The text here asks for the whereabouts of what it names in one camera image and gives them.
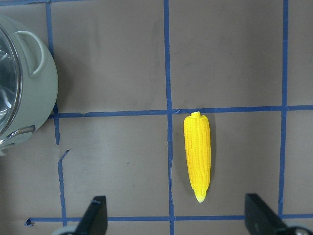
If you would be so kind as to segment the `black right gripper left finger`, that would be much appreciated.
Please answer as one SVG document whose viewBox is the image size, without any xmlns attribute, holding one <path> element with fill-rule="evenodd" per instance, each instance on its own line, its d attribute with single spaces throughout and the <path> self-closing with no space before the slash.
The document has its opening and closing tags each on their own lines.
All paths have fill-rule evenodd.
<svg viewBox="0 0 313 235">
<path fill-rule="evenodd" d="M 105 196 L 95 196 L 74 231 L 75 235 L 105 235 L 108 228 Z"/>
</svg>

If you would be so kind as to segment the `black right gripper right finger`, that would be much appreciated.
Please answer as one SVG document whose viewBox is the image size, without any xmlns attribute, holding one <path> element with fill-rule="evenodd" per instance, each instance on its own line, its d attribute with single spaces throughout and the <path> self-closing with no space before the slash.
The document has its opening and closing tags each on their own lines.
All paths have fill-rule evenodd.
<svg viewBox="0 0 313 235">
<path fill-rule="evenodd" d="M 292 235 L 288 227 L 256 193 L 245 195 L 245 226 L 250 235 Z"/>
</svg>

